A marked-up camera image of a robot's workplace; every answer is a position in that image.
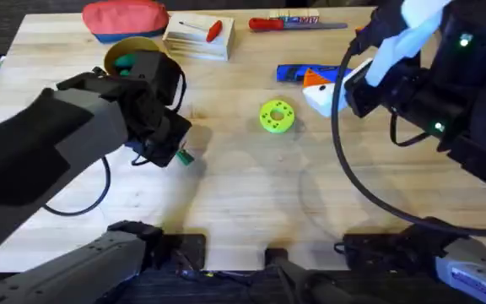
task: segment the red pouch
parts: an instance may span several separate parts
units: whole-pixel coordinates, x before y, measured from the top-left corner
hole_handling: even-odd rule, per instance
[[[82,11],[85,25],[102,43],[161,35],[168,19],[165,6],[150,0],[101,1],[86,5]]]

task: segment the wooden table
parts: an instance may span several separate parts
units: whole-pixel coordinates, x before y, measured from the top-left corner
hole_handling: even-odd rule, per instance
[[[281,63],[339,64],[371,9],[320,10],[323,21],[348,22],[346,30],[261,34],[251,33],[247,21],[267,10],[201,12],[235,17],[236,42],[229,62],[175,58],[188,78],[182,115],[194,124],[188,145],[197,160],[189,167],[177,160],[165,169],[132,167],[134,153],[120,148],[108,156],[113,181],[105,202],[76,218],[40,210],[0,247],[0,271],[26,270],[64,254],[118,220],[206,234],[209,269],[260,269],[268,244],[288,247],[292,260],[307,268],[344,269],[343,257],[332,250],[344,233],[405,228],[352,187],[332,150],[329,120],[306,105],[300,86],[275,81]],[[101,66],[108,47],[88,32],[80,14],[27,15],[0,72],[0,122],[42,88]],[[434,49],[432,39],[425,62]],[[296,111],[296,124],[284,134],[266,132],[257,119],[261,104],[274,97]],[[378,196],[422,217],[486,227],[486,185],[436,153],[436,140],[394,146],[383,110],[363,120],[345,110],[341,124],[351,165]],[[418,132],[403,122],[399,128],[401,138]],[[96,163],[50,206],[81,209],[103,185]]]

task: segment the screwdriver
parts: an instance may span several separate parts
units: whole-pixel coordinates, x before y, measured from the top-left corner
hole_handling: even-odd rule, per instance
[[[195,24],[188,24],[186,22],[180,21],[179,24],[186,25],[188,27],[192,27],[193,29],[199,29],[203,30],[205,32],[208,32],[208,36],[206,37],[207,42],[213,41],[217,36],[220,34],[220,31],[223,29],[223,22],[220,20],[217,20],[215,24],[213,24],[209,29],[205,29],[201,26],[195,25]]]
[[[262,19],[251,18],[249,20],[249,27],[254,31],[266,30],[330,30],[330,29],[346,29],[348,27],[345,23],[315,23],[315,24],[296,24],[284,22],[280,19]]]

